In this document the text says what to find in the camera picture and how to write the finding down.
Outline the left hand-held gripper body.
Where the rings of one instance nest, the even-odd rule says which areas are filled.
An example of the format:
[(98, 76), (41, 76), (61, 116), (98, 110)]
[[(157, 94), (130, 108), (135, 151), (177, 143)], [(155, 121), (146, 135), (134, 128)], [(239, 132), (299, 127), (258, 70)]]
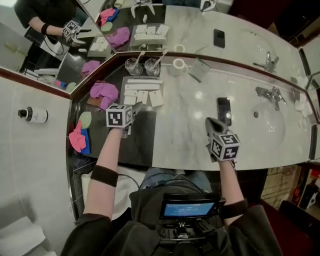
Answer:
[(111, 105), (106, 109), (106, 126), (122, 129), (122, 138), (131, 134), (133, 123), (133, 109), (128, 105)]

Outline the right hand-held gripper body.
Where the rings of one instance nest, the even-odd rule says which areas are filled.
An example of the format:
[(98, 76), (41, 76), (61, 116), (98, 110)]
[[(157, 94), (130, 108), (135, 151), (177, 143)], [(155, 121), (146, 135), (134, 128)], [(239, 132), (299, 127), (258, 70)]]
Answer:
[(237, 158), (241, 145), (237, 134), (228, 131), (225, 134), (214, 135), (208, 141), (206, 147), (213, 163), (234, 161)]

